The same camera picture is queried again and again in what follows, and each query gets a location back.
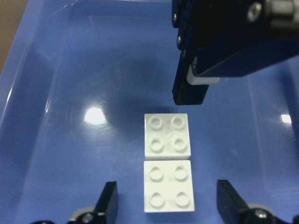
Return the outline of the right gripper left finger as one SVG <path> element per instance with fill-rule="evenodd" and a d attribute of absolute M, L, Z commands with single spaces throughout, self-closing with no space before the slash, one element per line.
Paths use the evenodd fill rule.
<path fill-rule="evenodd" d="M 114 224 L 118 215 L 117 182 L 106 182 L 103 191 L 95 205 L 97 224 Z"/>

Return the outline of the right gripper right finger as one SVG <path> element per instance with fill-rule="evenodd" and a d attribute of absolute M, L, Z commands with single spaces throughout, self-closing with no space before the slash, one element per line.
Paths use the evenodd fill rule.
<path fill-rule="evenodd" d="M 225 224 L 244 224 L 249 206 L 228 180 L 217 180 L 217 210 Z"/>

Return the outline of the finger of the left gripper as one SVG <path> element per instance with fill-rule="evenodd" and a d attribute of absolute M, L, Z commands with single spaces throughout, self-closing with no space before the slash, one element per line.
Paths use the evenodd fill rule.
<path fill-rule="evenodd" d="M 172 26 L 178 29 L 176 44 L 180 50 L 177 72 L 172 89 L 176 105 L 200 105 L 208 85 L 191 85 L 187 74 L 192 70 L 194 54 L 200 47 L 200 0 L 173 0 Z"/>
<path fill-rule="evenodd" d="M 296 0 L 202 0 L 190 84 L 242 77 L 299 54 Z"/>

